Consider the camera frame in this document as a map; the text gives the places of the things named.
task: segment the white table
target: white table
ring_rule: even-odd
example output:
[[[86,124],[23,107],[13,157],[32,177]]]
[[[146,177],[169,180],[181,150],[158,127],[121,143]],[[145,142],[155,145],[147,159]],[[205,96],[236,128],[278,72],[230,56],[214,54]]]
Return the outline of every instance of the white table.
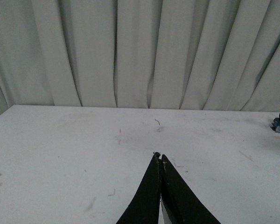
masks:
[[[153,151],[222,224],[280,224],[276,116],[12,106],[0,116],[0,224],[116,223]]]

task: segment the white curtain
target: white curtain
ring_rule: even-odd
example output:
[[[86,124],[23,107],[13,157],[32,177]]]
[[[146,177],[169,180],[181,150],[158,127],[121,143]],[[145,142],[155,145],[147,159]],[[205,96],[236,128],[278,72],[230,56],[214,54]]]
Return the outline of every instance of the white curtain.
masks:
[[[0,0],[13,104],[279,111],[280,0]]]

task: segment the table surface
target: table surface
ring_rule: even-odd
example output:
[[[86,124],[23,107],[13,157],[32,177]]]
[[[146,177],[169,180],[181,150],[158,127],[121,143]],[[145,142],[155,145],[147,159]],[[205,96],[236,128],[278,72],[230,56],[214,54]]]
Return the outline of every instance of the table surface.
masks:
[[[153,151],[222,224],[280,224],[276,116],[14,105],[0,116],[0,224],[116,223]]]

